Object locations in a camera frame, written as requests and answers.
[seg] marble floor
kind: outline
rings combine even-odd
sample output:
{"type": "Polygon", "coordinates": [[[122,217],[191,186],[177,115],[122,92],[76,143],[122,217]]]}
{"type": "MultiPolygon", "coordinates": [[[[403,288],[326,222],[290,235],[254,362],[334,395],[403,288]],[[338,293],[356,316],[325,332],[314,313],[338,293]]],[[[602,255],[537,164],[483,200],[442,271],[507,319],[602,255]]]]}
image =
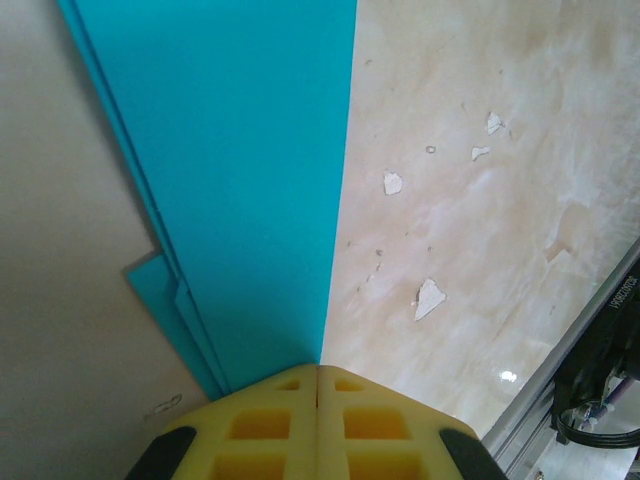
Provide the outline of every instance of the marble floor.
{"type": "Polygon", "coordinates": [[[482,436],[640,235],[640,4],[358,8],[323,361],[482,436]]]}

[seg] teal plastic sheet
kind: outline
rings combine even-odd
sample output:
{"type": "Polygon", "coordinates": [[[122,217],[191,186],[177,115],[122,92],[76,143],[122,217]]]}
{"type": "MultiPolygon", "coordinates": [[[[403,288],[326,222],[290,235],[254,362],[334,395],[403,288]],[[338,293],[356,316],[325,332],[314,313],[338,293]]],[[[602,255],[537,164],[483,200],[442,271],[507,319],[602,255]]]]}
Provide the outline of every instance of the teal plastic sheet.
{"type": "Polygon", "coordinates": [[[355,1],[60,3],[211,375],[319,361],[355,1]]]}
{"type": "Polygon", "coordinates": [[[207,360],[173,304],[178,285],[164,255],[158,255],[129,272],[128,278],[206,395],[211,400],[217,400],[228,393],[220,388],[207,360]]]}

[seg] yellow plastic object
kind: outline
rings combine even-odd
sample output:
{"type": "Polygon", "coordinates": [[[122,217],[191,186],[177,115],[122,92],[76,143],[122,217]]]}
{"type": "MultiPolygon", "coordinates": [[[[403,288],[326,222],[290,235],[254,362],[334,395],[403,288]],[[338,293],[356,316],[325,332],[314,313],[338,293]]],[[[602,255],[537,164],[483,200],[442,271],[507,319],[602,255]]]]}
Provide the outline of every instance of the yellow plastic object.
{"type": "Polygon", "coordinates": [[[464,423],[336,367],[305,365],[171,424],[197,434],[172,480],[461,480],[438,432],[464,423]]]}
{"type": "Polygon", "coordinates": [[[314,479],[317,376],[292,368],[171,424],[197,431],[172,480],[314,479]]]}
{"type": "Polygon", "coordinates": [[[462,480],[439,436],[466,424],[336,367],[318,371],[317,480],[462,480]]]}

